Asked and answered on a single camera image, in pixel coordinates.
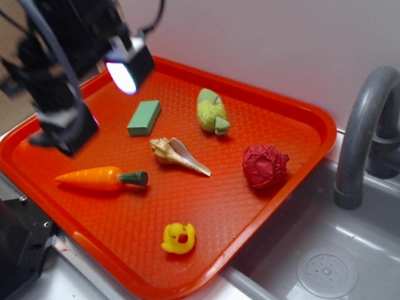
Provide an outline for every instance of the red plastic tray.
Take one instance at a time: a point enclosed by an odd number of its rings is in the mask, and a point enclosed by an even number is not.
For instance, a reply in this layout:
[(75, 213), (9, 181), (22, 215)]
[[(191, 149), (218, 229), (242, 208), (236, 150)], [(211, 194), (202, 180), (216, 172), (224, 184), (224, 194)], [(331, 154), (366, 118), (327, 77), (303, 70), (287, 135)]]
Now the red plastic tray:
[[(99, 132), (67, 157), (31, 146), (33, 117), (0, 144), (0, 168), (56, 224), (129, 291), (144, 299), (181, 298), (204, 286), (239, 251), (330, 150), (333, 120), (321, 109), (187, 66), (156, 58), (156, 71), (135, 96), (123, 94), (104, 72), (82, 86)], [(202, 88), (218, 93), (231, 128), (204, 132), (196, 117)], [(131, 137), (126, 126), (140, 101), (162, 106), (150, 136)], [(160, 164), (150, 139), (177, 138), (211, 177)], [(255, 193), (242, 170), (244, 148), (274, 145), (288, 153), (287, 178)], [(147, 188), (118, 192), (61, 188), (60, 174), (98, 166), (145, 170)], [(161, 249), (167, 224), (192, 223), (194, 249), (182, 256)]]

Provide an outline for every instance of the toy carrot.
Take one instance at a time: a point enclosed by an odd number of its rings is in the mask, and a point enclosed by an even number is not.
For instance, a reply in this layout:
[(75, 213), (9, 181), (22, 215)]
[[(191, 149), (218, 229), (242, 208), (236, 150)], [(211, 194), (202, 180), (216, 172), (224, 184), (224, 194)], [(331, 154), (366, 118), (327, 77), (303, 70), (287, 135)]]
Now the toy carrot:
[(124, 183), (147, 186), (149, 176), (144, 171), (122, 174), (120, 168), (106, 166), (70, 172), (56, 177), (56, 181), (79, 188), (115, 191), (120, 189)]

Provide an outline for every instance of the white wall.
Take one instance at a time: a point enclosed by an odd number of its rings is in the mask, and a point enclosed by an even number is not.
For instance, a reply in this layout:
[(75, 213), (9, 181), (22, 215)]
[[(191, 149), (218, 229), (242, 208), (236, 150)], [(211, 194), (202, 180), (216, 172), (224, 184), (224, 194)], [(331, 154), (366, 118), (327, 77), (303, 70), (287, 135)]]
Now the white wall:
[[(132, 33), (159, 0), (119, 0)], [(153, 55), (315, 104), (345, 128), (376, 67), (400, 70), (399, 0), (166, 0)]]

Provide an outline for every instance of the crumpled red ball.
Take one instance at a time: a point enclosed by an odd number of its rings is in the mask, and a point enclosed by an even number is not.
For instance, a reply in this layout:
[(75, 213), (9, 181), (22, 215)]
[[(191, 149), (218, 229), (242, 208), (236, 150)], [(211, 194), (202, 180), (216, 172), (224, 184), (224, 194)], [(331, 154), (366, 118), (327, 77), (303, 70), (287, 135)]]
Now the crumpled red ball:
[(243, 172), (257, 191), (271, 187), (282, 180), (287, 173), (288, 161), (289, 156), (280, 153), (274, 146), (247, 147), (243, 153)]

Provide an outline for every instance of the tray rim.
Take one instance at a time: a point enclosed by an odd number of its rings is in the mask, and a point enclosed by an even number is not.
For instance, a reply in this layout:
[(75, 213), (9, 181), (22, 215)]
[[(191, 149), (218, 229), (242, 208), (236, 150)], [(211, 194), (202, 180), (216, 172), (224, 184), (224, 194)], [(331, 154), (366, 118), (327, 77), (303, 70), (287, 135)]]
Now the tray rim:
[[(217, 257), (212, 263), (212, 268), (205, 270), (196, 279), (189, 282), (184, 288), (178, 286), (169, 289), (155, 289), (150, 286), (136, 273), (132, 272), (127, 266), (114, 264), (112, 261), (120, 260), (115, 254), (108, 250), (104, 245), (97, 241), (90, 232), (82, 231), (84, 235), (74, 233), (73, 227), (79, 226), (79, 223), (63, 226), (62, 230), (70, 235), (81, 247), (83, 247), (97, 262), (107, 269), (128, 291), (139, 297), (146, 299), (174, 299), (187, 296), (197, 289), (205, 286), (218, 272), (229, 262), (229, 260), (244, 246), (255, 232), (271, 217), (271, 215), (306, 178), (306, 176), (322, 161), (324, 156), (333, 147), (336, 141), (337, 128), (332, 117), (321, 108), (313, 106), (305, 102), (301, 102), (290, 97), (282, 96), (271, 91), (266, 91), (258, 87), (250, 86), (232, 79), (201, 71), (193, 67), (172, 62), (161, 57), (154, 57), (156, 62), (156, 72), (170, 75), (174, 78), (181, 79), (190, 83), (195, 82), (199, 86), (212, 89), (216, 93), (222, 93), (233, 98), (248, 99), (243, 101), (248, 104), (260, 106), (263, 99), (268, 98), (271, 102), (270, 111), (295, 119), (301, 123), (308, 124), (313, 127), (321, 138), (320, 147), (314, 154), (302, 165), (302, 167), (290, 178), (290, 188), (287, 184), (270, 200), (269, 205), (264, 207), (254, 217), (251, 224), (248, 224), (237, 238), (229, 245), (224, 252)], [(82, 97), (86, 99), (107, 85), (111, 81), (111, 77), (107, 71), (103, 71), (88, 82), (81, 85)], [(48, 196), (40, 188), (35, 187), (34, 183), (24, 179), (24, 175), (20, 174), (11, 165), (7, 164), (7, 157), (11, 153), (5, 149), (14, 149), (22, 140), (20, 137), (26, 138), (30, 134), (39, 129), (39, 121), (36, 116), (32, 116), (19, 126), (15, 127), (0, 142), (0, 169), (21, 189), (29, 190), (28, 196), (35, 199), (38, 197), (47, 198)], [(50, 205), (43, 205), (42, 209), (47, 213), (54, 210)], [(63, 214), (57, 214), (59, 223), (70, 224), (71, 220), (64, 217)]]

